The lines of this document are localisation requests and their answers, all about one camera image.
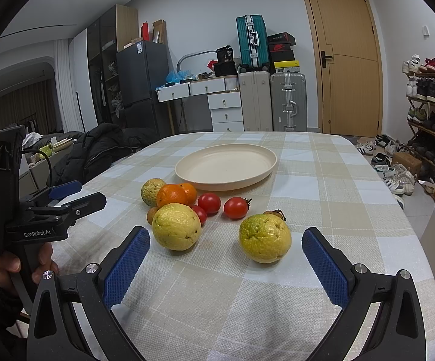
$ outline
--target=checkered tablecloth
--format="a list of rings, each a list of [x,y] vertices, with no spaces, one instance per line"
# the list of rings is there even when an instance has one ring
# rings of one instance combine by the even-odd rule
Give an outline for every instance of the checkered tablecloth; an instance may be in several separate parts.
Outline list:
[[[435,281],[403,211],[353,145],[317,133],[194,133],[161,140],[113,166],[79,196],[101,191],[106,208],[79,220],[67,240],[54,244],[63,274],[100,262],[136,225],[147,224],[140,189],[150,178],[181,182],[176,163],[201,148],[252,143],[278,156],[272,174],[242,190],[248,215],[281,209],[293,245],[278,263],[249,260],[238,243],[240,221],[218,214],[185,252],[155,242],[118,315],[148,361],[305,360],[340,308],[332,305],[301,248],[303,231],[318,227],[352,263],[376,273],[411,272],[423,311],[428,359],[435,359]],[[359,354],[378,305],[372,305],[347,359]]]

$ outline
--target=wooden door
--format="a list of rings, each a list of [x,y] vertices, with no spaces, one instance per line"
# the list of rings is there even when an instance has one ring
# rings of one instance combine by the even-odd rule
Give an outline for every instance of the wooden door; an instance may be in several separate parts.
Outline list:
[[[367,0],[306,2],[315,31],[322,132],[374,137],[380,132],[383,89],[378,40]]]

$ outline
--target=orange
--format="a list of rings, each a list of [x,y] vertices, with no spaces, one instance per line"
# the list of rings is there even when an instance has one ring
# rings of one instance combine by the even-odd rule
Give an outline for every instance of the orange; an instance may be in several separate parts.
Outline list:
[[[194,205],[194,203],[196,202],[196,199],[197,199],[196,188],[190,183],[181,183],[179,186],[184,189],[185,195],[187,195],[188,206]]]
[[[160,209],[169,203],[187,205],[187,195],[182,187],[177,184],[166,184],[160,188],[157,193],[157,207]]]

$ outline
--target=gray suitcase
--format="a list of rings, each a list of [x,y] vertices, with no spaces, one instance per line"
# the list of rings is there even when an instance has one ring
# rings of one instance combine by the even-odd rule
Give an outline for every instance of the gray suitcase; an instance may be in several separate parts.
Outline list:
[[[307,131],[306,78],[301,73],[271,76],[274,131]]]
[[[244,131],[273,131],[269,78],[268,72],[239,75]]]

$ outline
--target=silver screw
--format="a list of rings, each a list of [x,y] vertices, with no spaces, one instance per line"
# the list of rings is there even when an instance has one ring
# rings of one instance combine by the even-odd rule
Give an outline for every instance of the silver screw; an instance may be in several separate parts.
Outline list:
[[[401,275],[401,278],[404,278],[404,279],[409,279],[409,277],[412,276],[409,273],[409,271],[407,271],[407,270],[402,270],[402,271],[399,272],[399,274]]]
[[[43,279],[51,279],[54,272],[52,270],[47,270],[42,274]]]
[[[357,263],[355,264],[355,270],[360,274],[364,274],[368,271],[368,268],[362,263]]]
[[[95,273],[98,269],[98,264],[90,263],[86,266],[85,271],[89,274]]]

